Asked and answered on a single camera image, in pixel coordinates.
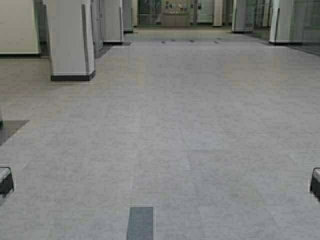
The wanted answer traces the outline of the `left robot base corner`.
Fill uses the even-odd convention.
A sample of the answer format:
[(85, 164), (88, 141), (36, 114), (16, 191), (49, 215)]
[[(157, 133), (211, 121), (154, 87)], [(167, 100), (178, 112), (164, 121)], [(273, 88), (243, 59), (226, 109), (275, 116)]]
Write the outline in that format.
[(13, 174), (9, 167), (0, 168), (0, 195), (5, 198), (11, 191), (14, 191)]

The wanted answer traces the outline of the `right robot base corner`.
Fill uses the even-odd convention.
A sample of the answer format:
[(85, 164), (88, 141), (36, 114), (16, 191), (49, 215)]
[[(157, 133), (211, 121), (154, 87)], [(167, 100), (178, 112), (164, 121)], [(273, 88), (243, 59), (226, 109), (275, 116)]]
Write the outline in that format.
[(309, 191), (320, 200), (320, 168), (316, 167), (312, 171)]

